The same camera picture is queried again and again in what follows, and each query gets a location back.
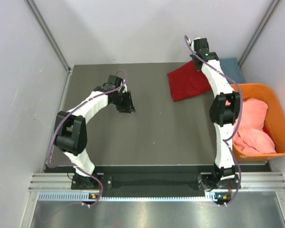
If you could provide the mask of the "red t shirt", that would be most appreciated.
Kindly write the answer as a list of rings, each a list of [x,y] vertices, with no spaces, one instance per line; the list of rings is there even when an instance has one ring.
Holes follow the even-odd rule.
[[[206,76],[195,68],[192,60],[169,72],[167,77],[174,102],[196,97],[211,90]]]

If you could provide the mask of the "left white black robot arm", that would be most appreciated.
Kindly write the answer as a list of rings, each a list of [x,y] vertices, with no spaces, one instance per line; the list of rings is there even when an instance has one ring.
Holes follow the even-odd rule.
[[[106,83],[96,87],[79,105],[67,112],[60,111],[56,116],[53,144],[72,163],[73,182],[78,189],[92,189],[98,184],[98,176],[93,174],[95,165],[86,151],[86,125],[110,104],[114,104],[120,113],[135,112],[126,80],[116,75],[110,75]]]

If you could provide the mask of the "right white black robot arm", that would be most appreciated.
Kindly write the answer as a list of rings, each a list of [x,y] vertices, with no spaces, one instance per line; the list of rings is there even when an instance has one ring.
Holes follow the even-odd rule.
[[[240,114],[240,93],[236,92],[224,75],[216,52],[209,51],[206,38],[185,41],[192,52],[191,58],[196,70],[206,77],[214,95],[209,109],[209,117],[216,132],[216,158],[210,180],[203,179],[203,184],[210,188],[223,188],[230,181],[235,181],[236,167],[233,158],[232,138],[234,125]]]

